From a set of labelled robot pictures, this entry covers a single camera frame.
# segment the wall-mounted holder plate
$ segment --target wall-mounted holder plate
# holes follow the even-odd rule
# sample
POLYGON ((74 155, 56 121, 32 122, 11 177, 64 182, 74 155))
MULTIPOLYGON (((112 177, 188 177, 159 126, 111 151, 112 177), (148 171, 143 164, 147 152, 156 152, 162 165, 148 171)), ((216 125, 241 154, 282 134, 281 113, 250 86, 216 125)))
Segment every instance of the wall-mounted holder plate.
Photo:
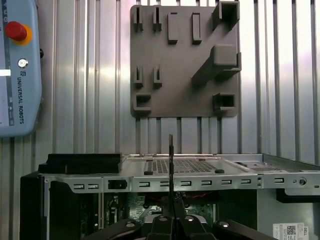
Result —
POLYGON ((239 3, 131 8, 131 114, 233 117, 239 108, 239 3))

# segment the black plastic part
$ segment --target black plastic part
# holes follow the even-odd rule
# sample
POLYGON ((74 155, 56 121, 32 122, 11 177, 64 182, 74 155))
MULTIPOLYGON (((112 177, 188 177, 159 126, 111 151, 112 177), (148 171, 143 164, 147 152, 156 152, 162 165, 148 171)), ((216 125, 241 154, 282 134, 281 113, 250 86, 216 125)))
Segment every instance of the black plastic part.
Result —
POLYGON ((201 14, 192 14, 192 44, 199 45, 202 42, 201 38, 201 14))
POLYGON ((154 218, 151 232, 147 235, 146 240, 172 240, 174 231, 174 219, 165 216, 166 220, 161 220, 161 216, 154 218))
POLYGON ((286 189, 278 188, 276 189, 276 200, 284 204, 320 203, 320 196, 290 196, 286 194, 286 189))
POLYGON ((216 173, 216 174, 224 174, 224 173, 225 173, 225 170, 223 170, 223 169, 216 169, 216 170, 214 170, 214 173, 216 173))
POLYGON ((144 68, 142 66, 137 66, 134 70, 133 84, 137 89, 144 86, 144 68))
POLYGON ((168 14, 168 44, 177 44, 178 32, 178 13, 170 12, 168 14))
POLYGON ((219 220, 212 226, 212 233, 217 239, 275 240, 257 230, 232 220, 219 220))
POLYGON ((153 172, 153 171, 144 171, 143 174, 144 174, 144 175, 153 175, 154 172, 153 172))
POLYGON ((230 31, 240 19, 240 9, 238 1, 220 1, 212 13, 212 31, 220 23, 227 25, 230 31))
POLYGON ((110 190, 121 190, 126 189, 128 183, 126 180, 109 180, 108 181, 108 189, 110 190))
POLYGON ((44 240, 46 233, 44 178, 34 172, 20 179, 20 240, 44 240))
POLYGON ((82 240, 132 240, 141 234, 141 224, 133 219, 124 219, 97 231, 82 240))
POLYGON ((47 174, 116 174, 122 169, 122 155, 111 154, 49 154, 38 171, 47 174))
POLYGON ((133 98, 133 111, 141 116, 151 113, 151 94, 137 93, 133 98))
POLYGON ((144 19, 143 10, 141 7, 137 7, 133 15, 133 27, 136 32, 144 30, 143 19, 144 19))
POLYGON ((179 220, 179 225, 182 228, 181 232, 184 233, 182 239, 216 240, 215 236, 211 232, 206 231, 198 218, 191 215, 186 217, 181 217, 179 220))

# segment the barcode label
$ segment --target barcode label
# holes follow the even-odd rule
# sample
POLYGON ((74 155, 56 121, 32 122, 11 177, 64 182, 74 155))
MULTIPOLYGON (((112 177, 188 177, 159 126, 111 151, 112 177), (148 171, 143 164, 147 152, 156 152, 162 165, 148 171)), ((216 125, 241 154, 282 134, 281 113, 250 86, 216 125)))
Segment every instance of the barcode label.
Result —
POLYGON ((309 229, 304 223, 273 224, 273 237, 278 240, 309 240, 309 229))
POLYGON ((286 232, 288 235, 296 235, 297 234, 297 228, 295 225, 292 226, 287 226, 286 227, 286 232))

